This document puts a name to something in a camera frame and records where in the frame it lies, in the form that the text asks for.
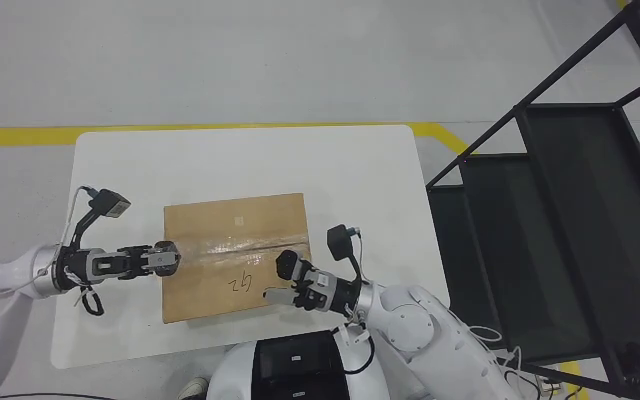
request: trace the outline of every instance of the clear tape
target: clear tape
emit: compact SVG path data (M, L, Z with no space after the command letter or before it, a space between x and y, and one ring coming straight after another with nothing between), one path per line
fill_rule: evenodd
M239 264L258 264L265 256L277 256L286 249L307 257L309 252L307 235L271 239L228 238L226 241L181 238L173 242L182 256L181 267L228 268Z

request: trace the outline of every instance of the white label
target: white label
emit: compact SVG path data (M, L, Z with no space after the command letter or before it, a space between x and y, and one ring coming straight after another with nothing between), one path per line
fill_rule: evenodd
M329 286L329 277L323 274L318 274L318 286Z

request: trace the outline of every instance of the stair step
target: stair step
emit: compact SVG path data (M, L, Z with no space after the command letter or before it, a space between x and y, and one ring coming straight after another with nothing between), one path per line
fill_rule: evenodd
M428 191L428 197L451 311L469 326L486 326L502 332L464 188L436 186ZM487 332L481 334L493 337ZM503 342L492 343L492 347L504 347Z
M626 24L629 32L631 32L631 35L633 36L633 39L636 41L638 46L640 46L640 11L634 10L630 13Z
M528 156L470 156L460 172L509 344L532 362L593 354Z
M640 343L640 148L621 108L532 105L518 117L606 343Z

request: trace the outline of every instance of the shoe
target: shoe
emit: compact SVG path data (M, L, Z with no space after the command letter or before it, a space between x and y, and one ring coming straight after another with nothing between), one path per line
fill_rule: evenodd
M182 388L178 394L178 400L186 399L187 397L197 396L207 393L209 382L204 378L194 378Z

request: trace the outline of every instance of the cardboard box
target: cardboard box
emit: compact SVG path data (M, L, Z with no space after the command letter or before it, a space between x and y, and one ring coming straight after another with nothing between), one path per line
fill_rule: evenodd
M276 274L285 249L310 259L301 193L167 206L165 239L182 254L162 278L165 323L268 305L268 287L289 287Z

